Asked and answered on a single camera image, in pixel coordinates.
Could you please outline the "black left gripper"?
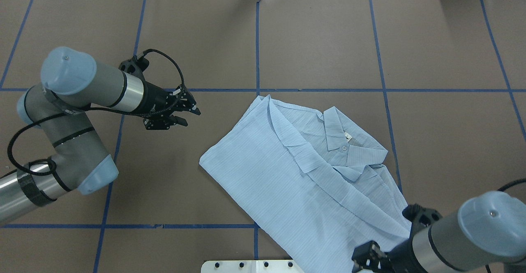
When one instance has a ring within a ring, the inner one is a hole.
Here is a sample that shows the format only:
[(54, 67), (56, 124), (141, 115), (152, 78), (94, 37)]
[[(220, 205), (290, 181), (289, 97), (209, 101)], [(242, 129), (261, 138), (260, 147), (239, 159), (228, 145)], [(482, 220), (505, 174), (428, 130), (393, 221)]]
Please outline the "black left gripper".
[(180, 84), (170, 93), (147, 82), (143, 95), (142, 116), (146, 130), (169, 130), (172, 126), (187, 127), (186, 119), (173, 115), (174, 112), (190, 112), (197, 116), (201, 111), (186, 85)]

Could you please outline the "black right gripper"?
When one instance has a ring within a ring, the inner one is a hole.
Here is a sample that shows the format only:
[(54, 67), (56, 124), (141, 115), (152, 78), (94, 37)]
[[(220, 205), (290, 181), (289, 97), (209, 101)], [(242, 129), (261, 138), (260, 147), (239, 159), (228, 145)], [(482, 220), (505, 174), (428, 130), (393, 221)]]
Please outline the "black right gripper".
[(385, 252), (375, 241), (368, 241), (353, 251), (353, 273), (415, 273), (415, 256), (410, 241), (403, 241)]

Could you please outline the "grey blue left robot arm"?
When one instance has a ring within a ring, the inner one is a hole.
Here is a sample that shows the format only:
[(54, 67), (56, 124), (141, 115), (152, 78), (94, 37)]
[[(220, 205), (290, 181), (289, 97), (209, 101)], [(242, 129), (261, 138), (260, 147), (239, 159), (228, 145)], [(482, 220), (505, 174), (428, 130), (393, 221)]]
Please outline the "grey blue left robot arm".
[[(143, 76), (150, 65), (146, 58), (150, 53), (175, 65), (181, 82), (172, 93)], [(43, 62), (41, 82), (17, 103), (26, 126), (7, 145), (14, 170), (1, 178), (1, 225), (71, 191), (92, 194), (118, 177), (120, 172), (87, 116), (89, 111), (139, 117), (146, 130), (187, 126), (175, 112), (201, 114), (180, 67), (160, 50), (147, 49), (112, 67), (87, 53), (65, 46), (55, 48)], [(33, 127), (42, 129), (55, 153), (21, 164), (14, 157), (15, 142)]]

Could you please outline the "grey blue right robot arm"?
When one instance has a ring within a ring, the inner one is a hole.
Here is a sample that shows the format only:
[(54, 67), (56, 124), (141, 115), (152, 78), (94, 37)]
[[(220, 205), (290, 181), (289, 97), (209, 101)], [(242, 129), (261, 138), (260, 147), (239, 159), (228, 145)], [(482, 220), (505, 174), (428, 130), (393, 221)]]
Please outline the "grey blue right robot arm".
[(467, 273), (496, 262), (506, 273), (525, 271), (526, 206), (505, 192), (471, 198), (445, 217), (418, 204), (402, 215), (409, 238), (388, 252), (375, 241), (357, 246), (354, 273)]

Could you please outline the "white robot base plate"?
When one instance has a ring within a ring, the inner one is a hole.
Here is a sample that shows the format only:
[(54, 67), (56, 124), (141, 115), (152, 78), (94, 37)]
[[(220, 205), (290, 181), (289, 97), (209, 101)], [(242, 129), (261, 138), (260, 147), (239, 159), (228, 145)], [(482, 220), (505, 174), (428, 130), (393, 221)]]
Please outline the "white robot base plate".
[(201, 273), (303, 273), (293, 260), (216, 260), (206, 261)]

